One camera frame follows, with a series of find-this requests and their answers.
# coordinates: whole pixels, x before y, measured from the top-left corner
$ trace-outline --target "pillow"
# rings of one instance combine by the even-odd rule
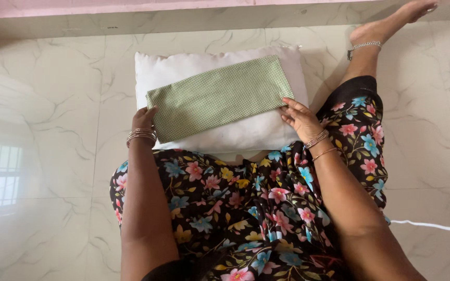
[[[176,54],[169,57],[135,54],[136,105],[147,106],[147,91],[169,85],[219,67],[277,55],[295,99],[308,106],[299,47],[265,47],[220,54]],[[296,132],[281,118],[279,109],[219,126],[154,149],[183,149],[201,153],[244,150],[280,150],[299,140]]]

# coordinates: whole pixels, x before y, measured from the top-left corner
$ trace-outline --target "green checkered cloth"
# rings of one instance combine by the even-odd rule
[[[280,65],[269,55],[200,73],[147,92],[161,144],[285,105],[294,98]]]

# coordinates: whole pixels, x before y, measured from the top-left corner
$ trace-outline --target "floral dress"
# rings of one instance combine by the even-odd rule
[[[381,209],[388,177],[382,114],[371,76],[343,83],[317,113],[343,162]],[[154,150],[153,155],[180,257],[193,264],[191,279],[351,278],[312,155],[301,142],[238,166],[185,150]],[[125,162],[110,182],[120,226],[127,177]]]

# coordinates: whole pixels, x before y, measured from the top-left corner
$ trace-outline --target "foot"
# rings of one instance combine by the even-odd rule
[[[370,41],[385,43],[407,23],[416,22],[435,9],[439,0],[414,0],[400,7],[393,15],[376,22],[369,22],[356,28],[350,34],[353,46]]]

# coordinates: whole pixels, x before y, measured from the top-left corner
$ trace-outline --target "woman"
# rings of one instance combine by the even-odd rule
[[[410,2],[353,31],[347,72],[316,115],[284,99],[282,119],[301,142],[259,163],[232,167],[131,139],[129,172],[126,162],[110,186],[122,280],[424,280],[382,214],[388,174],[375,77],[380,44],[434,8]],[[150,129],[156,112],[139,110],[133,130]]]

